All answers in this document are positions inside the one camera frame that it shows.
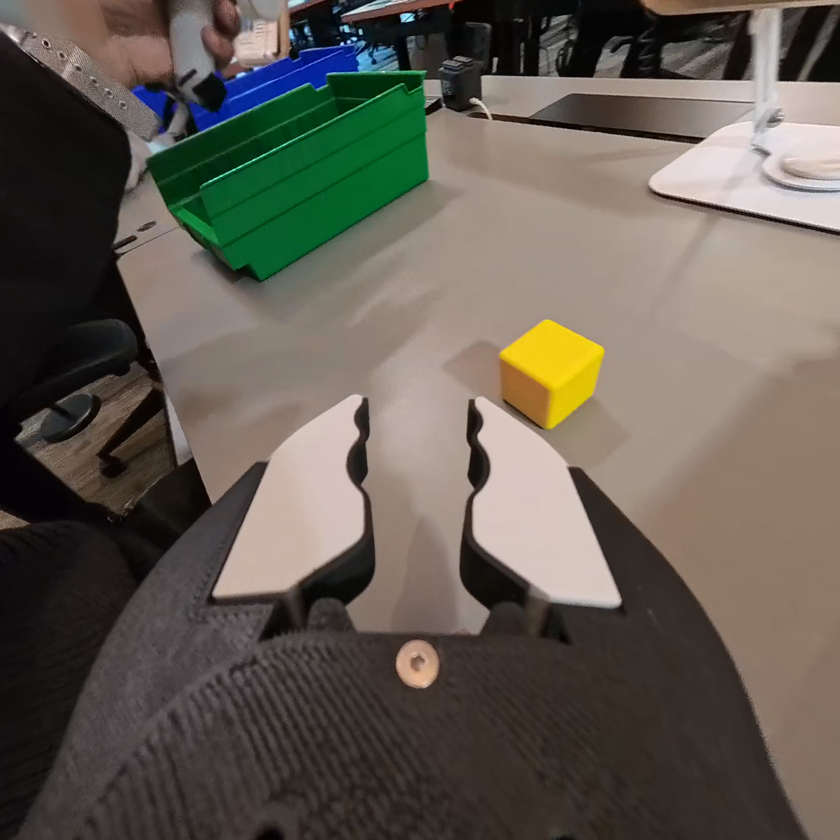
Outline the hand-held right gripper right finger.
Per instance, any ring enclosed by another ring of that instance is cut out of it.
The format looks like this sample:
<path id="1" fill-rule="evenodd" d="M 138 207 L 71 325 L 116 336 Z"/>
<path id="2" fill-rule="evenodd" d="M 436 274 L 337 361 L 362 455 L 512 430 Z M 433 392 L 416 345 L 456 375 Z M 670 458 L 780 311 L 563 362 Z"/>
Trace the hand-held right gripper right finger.
<path id="1" fill-rule="evenodd" d="M 491 611 L 511 603 L 548 613 L 615 612 L 623 598 L 572 469 L 541 436 L 483 396 L 469 401 L 471 491 L 459 576 Z"/>

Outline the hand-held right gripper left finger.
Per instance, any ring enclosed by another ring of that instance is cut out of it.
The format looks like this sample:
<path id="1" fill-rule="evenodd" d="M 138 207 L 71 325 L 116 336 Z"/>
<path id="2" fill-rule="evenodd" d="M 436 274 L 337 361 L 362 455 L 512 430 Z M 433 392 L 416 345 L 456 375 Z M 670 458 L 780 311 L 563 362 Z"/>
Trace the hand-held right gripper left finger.
<path id="1" fill-rule="evenodd" d="M 375 542 L 364 489 L 368 399 L 352 394 L 269 457 L 211 597 L 269 603 L 302 624 L 314 603 L 352 603 L 372 582 Z"/>

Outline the yellow cube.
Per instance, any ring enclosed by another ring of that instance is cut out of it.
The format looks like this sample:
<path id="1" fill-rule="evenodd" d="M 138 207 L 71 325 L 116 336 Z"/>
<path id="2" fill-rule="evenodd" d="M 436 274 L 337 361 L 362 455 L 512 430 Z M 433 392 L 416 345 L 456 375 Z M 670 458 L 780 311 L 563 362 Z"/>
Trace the yellow cube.
<path id="1" fill-rule="evenodd" d="M 542 320 L 499 353 L 501 398 L 551 430 L 592 398 L 604 353 L 600 344 Z"/>

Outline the green plastic bin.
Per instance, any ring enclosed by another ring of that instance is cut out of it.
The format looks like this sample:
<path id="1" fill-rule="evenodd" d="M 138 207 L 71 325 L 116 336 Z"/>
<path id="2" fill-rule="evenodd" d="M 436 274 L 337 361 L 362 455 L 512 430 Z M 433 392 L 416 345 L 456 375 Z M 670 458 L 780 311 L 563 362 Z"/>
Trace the green plastic bin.
<path id="1" fill-rule="evenodd" d="M 337 72 L 150 157 L 168 210 L 258 280 L 429 177 L 426 72 Z"/>

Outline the person's left forearm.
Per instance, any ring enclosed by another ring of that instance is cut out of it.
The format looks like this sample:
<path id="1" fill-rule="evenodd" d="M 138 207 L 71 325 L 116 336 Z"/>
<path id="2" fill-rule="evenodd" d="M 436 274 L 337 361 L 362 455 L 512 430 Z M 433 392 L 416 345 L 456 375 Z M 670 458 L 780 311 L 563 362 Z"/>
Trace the person's left forearm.
<path id="1" fill-rule="evenodd" d="M 123 128 L 5 35 L 1 47 L 1 404 L 92 306 L 130 173 Z"/>

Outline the person's left hand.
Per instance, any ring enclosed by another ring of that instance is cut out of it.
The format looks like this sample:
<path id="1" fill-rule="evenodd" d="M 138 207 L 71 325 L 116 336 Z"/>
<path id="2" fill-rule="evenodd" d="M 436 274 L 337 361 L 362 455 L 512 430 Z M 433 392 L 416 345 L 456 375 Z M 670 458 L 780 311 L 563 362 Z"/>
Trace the person's left hand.
<path id="1" fill-rule="evenodd" d="M 98 6 L 109 36 L 111 74 L 128 88 L 171 81 L 174 67 L 167 2 L 100 1 Z M 216 1 L 213 23 L 203 29 L 203 42 L 216 70 L 231 63 L 239 30 L 236 2 Z"/>

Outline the blue plastic bin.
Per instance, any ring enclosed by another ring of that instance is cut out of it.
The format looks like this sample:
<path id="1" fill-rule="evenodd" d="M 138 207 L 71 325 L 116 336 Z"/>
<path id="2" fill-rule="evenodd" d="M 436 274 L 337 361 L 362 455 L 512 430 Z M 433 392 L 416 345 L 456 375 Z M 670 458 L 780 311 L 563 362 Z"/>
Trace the blue plastic bin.
<path id="1" fill-rule="evenodd" d="M 279 59 L 225 81 L 226 99 L 219 111 L 189 105 L 197 131 L 204 131 L 300 87 L 324 87 L 333 73 L 355 72 L 358 59 L 352 45 L 303 50 L 298 58 Z"/>

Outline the silver wristwatch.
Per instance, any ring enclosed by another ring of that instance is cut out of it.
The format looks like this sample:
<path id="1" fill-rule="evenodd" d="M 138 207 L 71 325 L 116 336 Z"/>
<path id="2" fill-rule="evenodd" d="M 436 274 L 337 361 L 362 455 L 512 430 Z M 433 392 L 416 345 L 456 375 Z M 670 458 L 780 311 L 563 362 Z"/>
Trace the silver wristwatch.
<path id="1" fill-rule="evenodd" d="M 156 139 L 161 121 L 133 92 L 66 38 L 12 27 L 12 41 L 98 110 L 143 141 Z"/>

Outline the person's black clothing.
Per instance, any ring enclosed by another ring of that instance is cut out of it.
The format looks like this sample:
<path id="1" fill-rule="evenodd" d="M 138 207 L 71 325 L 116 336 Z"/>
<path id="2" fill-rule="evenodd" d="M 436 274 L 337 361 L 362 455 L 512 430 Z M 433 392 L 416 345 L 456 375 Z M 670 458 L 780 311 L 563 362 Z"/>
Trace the person's black clothing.
<path id="1" fill-rule="evenodd" d="M 2 531 L 2 838 L 243 838 L 212 733 L 257 615 L 213 591 L 234 539 L 205 516 L 137 582 L 107 533 Z"/>

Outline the black electronic device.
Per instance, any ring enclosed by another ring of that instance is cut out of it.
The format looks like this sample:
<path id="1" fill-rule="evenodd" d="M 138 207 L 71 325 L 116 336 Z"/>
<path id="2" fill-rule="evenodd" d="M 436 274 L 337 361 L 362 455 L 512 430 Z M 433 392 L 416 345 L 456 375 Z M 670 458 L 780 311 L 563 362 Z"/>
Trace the black electronic device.
<path id="1" fill-rule="evenodd" d="M 454 112 L 467 112 L 482 101 L 483 63 L 479 59 L 456 56 L 446 59 L 438 70 L 444 106 Z"/>

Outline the white document stand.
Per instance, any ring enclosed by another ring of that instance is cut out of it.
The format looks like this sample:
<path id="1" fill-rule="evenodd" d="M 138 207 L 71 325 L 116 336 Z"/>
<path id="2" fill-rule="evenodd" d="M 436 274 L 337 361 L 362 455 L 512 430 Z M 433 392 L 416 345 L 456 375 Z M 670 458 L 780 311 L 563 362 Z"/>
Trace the white document stand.
<path id="1" fill-rule="evenodd" d="M 653 175 L 662 197 L 839 232 L 839 128 L 786 122 L 777 95 L 783 9 L 749 13 L 751 122 L 714 132 Z"/>

